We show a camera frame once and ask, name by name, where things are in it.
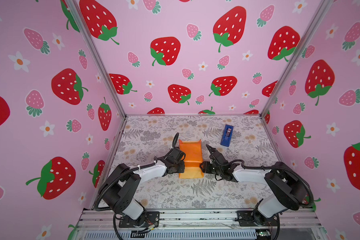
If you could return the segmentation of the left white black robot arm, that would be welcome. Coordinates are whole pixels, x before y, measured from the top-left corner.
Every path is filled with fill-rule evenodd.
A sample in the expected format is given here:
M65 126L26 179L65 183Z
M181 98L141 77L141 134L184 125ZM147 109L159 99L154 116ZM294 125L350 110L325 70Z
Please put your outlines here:
M120 164L100 187L94 203L94 210L101 212L111 210L115 214L124 214L132 220L143 220L145 208L134 199L140 184L151 179L170 174L185 172L186 154L178 147L172 148L163 157L154 157L150 164L128 167Z

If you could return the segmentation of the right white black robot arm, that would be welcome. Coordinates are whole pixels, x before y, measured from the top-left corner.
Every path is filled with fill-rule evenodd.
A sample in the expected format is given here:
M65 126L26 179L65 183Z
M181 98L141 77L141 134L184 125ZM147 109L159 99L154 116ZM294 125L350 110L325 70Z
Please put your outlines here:
M267 185L272 194L260 200L245 220L263 226L268 220L277 217L286 210L297 211L302 207L311 207L304 203L306 197L312 200L313 193L306 180L283 162L272 166L246 166L243 160L228 162L216 148L206 145L210 160L200 164L205 174L220 177L217 181L234 183L252 182Z

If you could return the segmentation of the orange yellow wrapping paper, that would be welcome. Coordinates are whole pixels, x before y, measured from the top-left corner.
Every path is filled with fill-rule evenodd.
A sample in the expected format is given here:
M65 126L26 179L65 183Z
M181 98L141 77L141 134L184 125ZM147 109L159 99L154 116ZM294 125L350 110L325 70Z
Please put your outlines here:
M179 174L180 179L201 179L204 177L204 173L200 168L200 164L203 163L202 156L202 141L197 142L185 142L179 140L179 148L186 154L184 159L185 171Z

